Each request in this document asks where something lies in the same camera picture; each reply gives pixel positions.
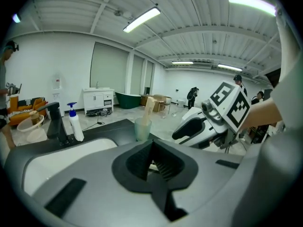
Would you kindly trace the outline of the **wooden chair metal legs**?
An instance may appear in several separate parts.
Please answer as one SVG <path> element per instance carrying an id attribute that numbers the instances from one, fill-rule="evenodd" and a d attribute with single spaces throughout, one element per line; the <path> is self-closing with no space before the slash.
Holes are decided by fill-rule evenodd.
<path id="1" fill-rule="evenodd" d="M 171 107 L 171 97 L 166 96 L 165 99 L 163 100 L 163 105 L 164 105 L 164 109 L 165 109 L 165 114 L 168 115 L 170 112 L 170 107 Z"/>

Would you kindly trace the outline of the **orange sofa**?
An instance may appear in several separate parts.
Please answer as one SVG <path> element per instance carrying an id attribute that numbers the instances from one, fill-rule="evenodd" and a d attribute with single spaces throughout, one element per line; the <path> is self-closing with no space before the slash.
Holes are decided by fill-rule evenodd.
<path id="1" fill-rule="evenodd" d="M 14 96 L 10 98 L 9 105 L 10 107 L 7 109 L 8 111 L 8 118 L 9 118 L 9 125 L 10 126 L 17 126 L 23 120 L 25 120 L 29 115 L 29 113 L 33 110 L 37 110 L 39 107 L 44 106 L 48 102 L 46 100 L 42 102 L 38 102 L 38 99 L 35 101 L 34 105 L 28 106 L 19 106 L 18 96 Z"/>

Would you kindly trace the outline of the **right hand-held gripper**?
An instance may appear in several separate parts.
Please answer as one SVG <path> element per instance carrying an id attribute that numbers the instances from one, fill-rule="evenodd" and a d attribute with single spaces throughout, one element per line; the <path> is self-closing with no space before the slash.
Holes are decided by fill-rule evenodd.
<path id="1" fill-rule="evenodd" d="M 237 143 L 237 134 L 251 108 L 240 86 L 223 81 L 201 108 L 204 117 L 179 125 L 172 134 L 175 142 L 191 148 L 207 148 L 214 143 L 220 149 Z"/>

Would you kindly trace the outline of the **person's white shirt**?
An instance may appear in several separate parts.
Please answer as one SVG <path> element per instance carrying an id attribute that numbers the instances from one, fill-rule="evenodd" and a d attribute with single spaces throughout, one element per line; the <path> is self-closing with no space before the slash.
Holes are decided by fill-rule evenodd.
<path id="1" fill-rule="evenodd" d="M 287 128 L 303 127 L 303 51 L 282 11 L 275 12 L 281 42 L 281 74 L 271 94 Z"/>

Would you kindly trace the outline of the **white pump bottle blue cap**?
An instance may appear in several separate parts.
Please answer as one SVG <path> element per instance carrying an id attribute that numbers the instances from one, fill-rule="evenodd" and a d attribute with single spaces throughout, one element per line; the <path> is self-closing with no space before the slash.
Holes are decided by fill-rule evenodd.
<path id="1" fill-rule="evenodd" d="M 76 102 L 71 102 L 68 103 L 67 105 L 70 107 L 69 110 L 69 121 L 72 127 L 72 131 L 74 134 L 74 137 L 77 141 L 82 142 L 84 140 L 84 135 L 82 132 L 82 128 L 80 126 L 80 121 L 79 121 L 79 117 L 75 111 L 75 109 L 73 108 L 73 106 L 76 104 Z"/>

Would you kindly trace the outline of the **narrow grey roller blind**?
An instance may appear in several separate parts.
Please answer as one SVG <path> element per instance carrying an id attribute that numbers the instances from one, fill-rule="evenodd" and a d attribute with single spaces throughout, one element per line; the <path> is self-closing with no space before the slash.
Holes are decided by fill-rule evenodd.
<path id="1" fill-rule="evenodd" d="M 150 61 L 147 61 L 145 83 L 144 83 L 144 93 L 145 94 L 150 93 L 151 81 L 152 81 L 152 71 L 153 71 L 153 63 Z"/>

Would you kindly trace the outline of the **striped cushion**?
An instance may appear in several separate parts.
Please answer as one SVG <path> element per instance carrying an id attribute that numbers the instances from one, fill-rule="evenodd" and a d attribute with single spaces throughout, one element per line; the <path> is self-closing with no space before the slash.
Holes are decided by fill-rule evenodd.
<path id="1" fill-rule="evenodd" d="M 45 97 L 36 97 L 36 98 L 31 98 L 31 99 L 24 99 L 20 100 L 18 102 L 19 106 L 28 106 L 28 105 L 34 105 L 35 101 L 38 99 L 38 102 L 42 102 L 45 100 Z"/>

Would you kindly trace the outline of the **wide grey roller blind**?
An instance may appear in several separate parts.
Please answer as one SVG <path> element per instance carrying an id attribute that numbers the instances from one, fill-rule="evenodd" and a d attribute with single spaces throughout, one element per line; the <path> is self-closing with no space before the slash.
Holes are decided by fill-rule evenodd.
<path id="1" fill-rule="evenodd" d="M 123 93 L 128 54 L 124 50 L 96 43 L 91 61 L 90 86 L 96 87 L 98 81 L 99 87 Z"/>

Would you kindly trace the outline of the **pale green spray bottle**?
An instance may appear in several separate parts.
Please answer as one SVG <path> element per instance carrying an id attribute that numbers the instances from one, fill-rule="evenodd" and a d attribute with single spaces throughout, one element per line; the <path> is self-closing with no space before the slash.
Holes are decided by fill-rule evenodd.
<path id="1" fill-rule="evenodd" d="M 151 114 L 155 105 L 155 99 L 151 96 L 147 98 L 143 117 L 139 117 L 134 122 L 135 137 L 137 141 L 148 139 L 151 131 Z"/>

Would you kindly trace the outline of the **black sink faucet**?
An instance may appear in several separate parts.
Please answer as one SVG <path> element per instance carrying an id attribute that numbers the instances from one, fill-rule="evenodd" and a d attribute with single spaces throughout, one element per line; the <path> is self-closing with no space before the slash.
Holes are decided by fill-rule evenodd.
<path id="1" fill-rule="evenodd" d="M 48 139 L 58 139 L 60 145 L 70 145 L 71 138 L 66 133 L 59 107 L 59 102 L 52 102 L 39 107 L 37 111 L 47 109 L 50 114 L 51 121 L 46 133 Z"/>

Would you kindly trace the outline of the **clear water dispenser bottle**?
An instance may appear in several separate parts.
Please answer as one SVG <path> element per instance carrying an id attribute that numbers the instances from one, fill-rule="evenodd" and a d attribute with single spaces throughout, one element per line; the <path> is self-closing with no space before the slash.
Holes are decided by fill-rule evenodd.
<path id="1" fill-rule="evenodd" d="M 61 88 L 61 75 L 60 73 L 55 73 L 52 75 L 52 89 L 59 90 Z"/>

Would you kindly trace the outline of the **dark vanity cabinet black top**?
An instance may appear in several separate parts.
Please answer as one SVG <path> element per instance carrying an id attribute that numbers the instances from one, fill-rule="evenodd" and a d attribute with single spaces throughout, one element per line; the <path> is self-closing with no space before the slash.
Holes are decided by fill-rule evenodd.
<path id="1" fill-rule="evenodd" d="M 83 143 L 100 138 L 110 139 L 118 146 L 136 142 L 134 123 L 128 119 L 86 130 L 83 134 Z M 76 141 L 72 135 L 69 135 L 68 137 L 69 143 L 66 144 L 61 143 L 58 139 L 50 139 L 38 143 L 18 146 L 8 154 L 4 169 L 21 163 L 21 157 L 27 157 L 28 155 L 32 157 L 33 154 L 49 153 L 81 144 L 79 141 Z"/>

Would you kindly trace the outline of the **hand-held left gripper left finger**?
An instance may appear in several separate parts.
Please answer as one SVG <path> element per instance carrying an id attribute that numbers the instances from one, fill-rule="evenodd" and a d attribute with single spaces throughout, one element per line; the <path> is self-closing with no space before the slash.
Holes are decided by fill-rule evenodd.
<path id="1" fill-rule="evenodd" d="M 114 159 L 138 146 L 131 143 L 84 156 L 42 184 L 32 195 L 45 206 L 71 179 L 86 181 L 63 220 L 80 227 L 153 227 L 154 217 L 160 223 L 166 216 L 150 194 L 126 190 L 113 176 Z"/>

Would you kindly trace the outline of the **person's right forearm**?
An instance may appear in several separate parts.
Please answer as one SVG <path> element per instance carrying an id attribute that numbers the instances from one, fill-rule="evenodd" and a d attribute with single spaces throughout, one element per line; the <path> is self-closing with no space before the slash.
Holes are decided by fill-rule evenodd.
<path id="1" fill-rule="evenodd" d="M 259 102 L 251 106 L 250 112 L 240 129 L 243 130 L 249 127 L 274 124 L 281 120 L 282 116 L 273 98 L 269 98 L 266 101 Z"/>

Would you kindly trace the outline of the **white vanity cabinet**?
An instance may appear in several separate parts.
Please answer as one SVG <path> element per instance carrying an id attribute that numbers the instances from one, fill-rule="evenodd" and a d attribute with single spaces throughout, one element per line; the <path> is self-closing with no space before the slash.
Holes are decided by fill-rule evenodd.
<path id="1" fill-rule="evenodd" d="M 114 90 L 109 87 L 103 88 L 84 88 L 83 101 L 84 112 L 87 114 L 94 110 L 103 110 L 104 108 L 113 112 Z"/>

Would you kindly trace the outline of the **large cardboard box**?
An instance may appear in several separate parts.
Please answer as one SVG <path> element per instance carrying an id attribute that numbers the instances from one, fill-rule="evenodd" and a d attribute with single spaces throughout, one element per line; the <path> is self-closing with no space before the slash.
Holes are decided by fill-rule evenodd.
<path id="1" fill-rule="evenodd" d="M 163 100 L 165 99 L 166 96 L 153 95 L 153 97 L 156 100 L 153 111 L 154 112 L 164 111 L 165 109 L 164 109 L 164 105 L 162 103 L 163 103 Z"/>

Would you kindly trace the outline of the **white sink basin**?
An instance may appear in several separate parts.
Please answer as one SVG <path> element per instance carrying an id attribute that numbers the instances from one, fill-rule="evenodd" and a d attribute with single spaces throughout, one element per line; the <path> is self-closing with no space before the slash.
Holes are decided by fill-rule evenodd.
<path id="1" fill-rule="evenodd" d="M 102 138 L 34 157 L 25 167 L 23 190 L 32 196 L 51 177 L 84 156 L 115 147 L 112 140 Z"/>

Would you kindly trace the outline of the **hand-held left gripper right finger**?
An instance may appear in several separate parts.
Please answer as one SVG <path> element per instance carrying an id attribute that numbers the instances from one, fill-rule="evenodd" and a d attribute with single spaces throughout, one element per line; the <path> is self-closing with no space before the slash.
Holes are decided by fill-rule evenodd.
<path id="1" fill-rule="evenodd" d="M 233 227 L 232 217 L 240 198 L 239 194 L 228 199 L 226 186 L 236 169 L 222 166 L 218 160 L 240 164 L 243 156 L 224 154 L 197 148 L 178 146 L 165 140 L 155 140 L 188 155 L 198 165 L 198 172 L 191 184 L 184 190 L 174 190 L 172 197 L 177 208 L 187 215 L 174 222 L 160 223 L 154 217 L 153 227 Z"/>

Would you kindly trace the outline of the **dark oval bathtub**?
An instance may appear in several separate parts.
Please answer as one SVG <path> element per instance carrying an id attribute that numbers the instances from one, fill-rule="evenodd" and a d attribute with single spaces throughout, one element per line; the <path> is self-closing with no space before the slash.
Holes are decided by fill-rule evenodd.
<path id="1" fill-rule="evenodd" d="M 133 109 L 140 105 L 141 95 L 131 95 L 115 92 L 116 98 L 121 108 Z"/>

